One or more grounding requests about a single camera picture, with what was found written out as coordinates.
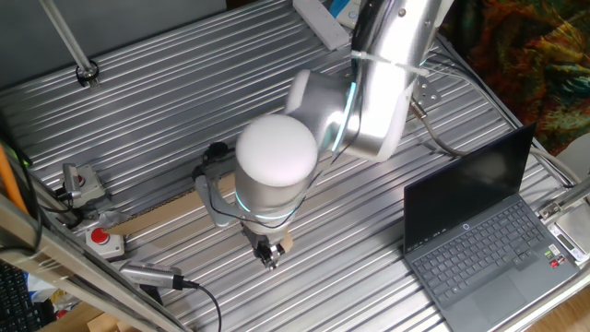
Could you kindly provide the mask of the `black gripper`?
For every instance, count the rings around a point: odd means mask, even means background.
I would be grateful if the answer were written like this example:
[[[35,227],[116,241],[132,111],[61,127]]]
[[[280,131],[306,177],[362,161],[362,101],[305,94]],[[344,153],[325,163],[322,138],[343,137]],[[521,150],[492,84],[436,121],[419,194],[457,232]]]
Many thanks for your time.
[[[254,256],[265,268],[277,268],[279,258],[289,252],[289,231],[286,226],[275,229],[243,221],[242,231],[254,249]]]

